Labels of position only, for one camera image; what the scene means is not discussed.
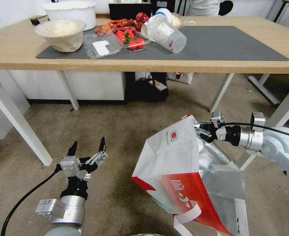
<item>red fruit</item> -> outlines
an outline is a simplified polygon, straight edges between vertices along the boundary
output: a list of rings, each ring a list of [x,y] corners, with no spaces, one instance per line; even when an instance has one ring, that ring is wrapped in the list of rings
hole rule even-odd
[[[136,16],[136,22],[137,23],[145,23],[146,21],[149,20],[149,17],[147,16],[147,14],[143,13],[143,12],[140,12],[137,14]]]
[[[127,32],[129,32],[129,33],[131,33],[131,34],[132,34],[132,31],[131,31],[131,29],[126,29],[126,30],[125,30],[125,32],[124,32],[124,34],[126,34]]]
[[[133,30],[132,30],[132,33],[133,33],[134,36],[136,36],[137,31],[133,29]]]
[[[145,41],[144,41],[144,39],[138,39],[138,40],[136,41],[136,44],[139,44],[137,47],[138,47],[139,49],[142,49],[142,48],[144,47],[144,45],[145,45]]]
[[[130,38],[132,38],[132,39],[135,39],[135,36],[134,36],[133,33],[130,33],[130,34],[128,35],[128,37],[130,37]]]
[[[117,31],[116,35],[120,36],[120,35],[124,35],[124,33],[121,30],[119,30],[119,31]]]
[[[121,41],[122,43],[124,43],[124,41],[125,41],[125,39],[126,39],[125,35],[121,34],[121,35],[119,35],[119,36],[117,36],[117,37],[118,37],[119,41]]]
[[[136,41],[131,41],[130,43],[129,43],[129,48],[133,51],[133,50],[135,50],[136,48],[137,48],[137,43],[136,43]]]

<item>person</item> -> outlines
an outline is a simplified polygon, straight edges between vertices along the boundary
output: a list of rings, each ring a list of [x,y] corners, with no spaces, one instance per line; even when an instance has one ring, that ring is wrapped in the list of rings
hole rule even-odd
[[[232,1],[190,0],[187,16],[223,16],[229,13],[232,8]]]

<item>black cable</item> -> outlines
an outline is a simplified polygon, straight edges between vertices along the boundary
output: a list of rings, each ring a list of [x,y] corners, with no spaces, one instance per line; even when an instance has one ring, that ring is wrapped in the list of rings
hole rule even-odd
[[[17,204],[12,208],[12,210],[9,212],[4,224],[3,224],[3,228],[1,229],[1,236],[5,236],[6,235],[6,229],[8,226],[8,223],[10,221],[10,218],[12,217],[13,213],[15,212],[15,210],[19,207],[19,205],[31,194],[33,193],[36,189],[38,189],[39,187],[41,187],[43,184],[45,184],[48,180],[50,180],[57,172],[59,172],[61,169],[60,165],[57,164],[56,165],[56,169],[54,170],[54,173],[52,173],[47,179],[43,180],[41,183],[39,183],[37,186],[35,186],[33,189],[31,189],[26,195],[24,195],[18,202]]]
[[[271,130],[271,131],[278,132],[278,133],[285,134],[285,135],[288,135],[288,136],[289,136],[289,133],[287,133],[287,132],[283,132],[283,131],[280,131],[280,130],[277,130],[277,129],[273,129],[273,128],[270,128],[270,127],[267,127],[267,126],[254,125],[254,124],[249,124],[249,123],[237,123],[237,122],[222,123],[222,124],[220,124],[220,127],[226,126],[226,125],[246,125],[246,126],[254,126],[254,127],[259,127],[259,128],[268,129],[268,130]]]

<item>plastic cup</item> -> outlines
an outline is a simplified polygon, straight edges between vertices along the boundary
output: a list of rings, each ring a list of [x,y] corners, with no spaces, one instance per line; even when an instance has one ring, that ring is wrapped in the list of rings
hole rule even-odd
[[[185,35],[170,24],[163,13],[149,19],[147,34],[149,39],[153,39],[173,53],[182,51],[186,45]]]

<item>beige bowl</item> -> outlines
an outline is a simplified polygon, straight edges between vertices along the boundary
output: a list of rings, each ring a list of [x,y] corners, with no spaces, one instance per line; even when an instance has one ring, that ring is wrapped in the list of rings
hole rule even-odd
[[[85,26],[81,20],[47,21],[36,26],[35,32],[56,50],[74,52],[82,45]]]

